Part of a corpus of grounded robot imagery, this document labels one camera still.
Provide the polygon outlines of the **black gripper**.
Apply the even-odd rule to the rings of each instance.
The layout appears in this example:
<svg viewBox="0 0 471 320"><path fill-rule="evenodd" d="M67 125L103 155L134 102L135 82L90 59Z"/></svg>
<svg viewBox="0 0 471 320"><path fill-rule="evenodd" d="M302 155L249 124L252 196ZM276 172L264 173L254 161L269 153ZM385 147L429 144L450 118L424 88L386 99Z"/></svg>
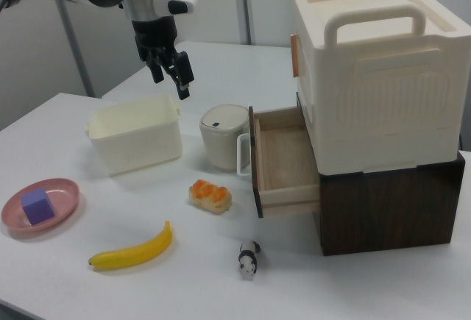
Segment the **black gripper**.
<svg viewBox="0 0 471 320"><path fill-rule="evenodd" d="M164 80L163 67L176 85L178 98L187 99L190 96L189 85L194 81L194 73L188 54L185 51L176 52L174 48L177 37L174 17L132 21L132 27L139 57L143 62L148 59L148 68L154 83Z"/></svg>

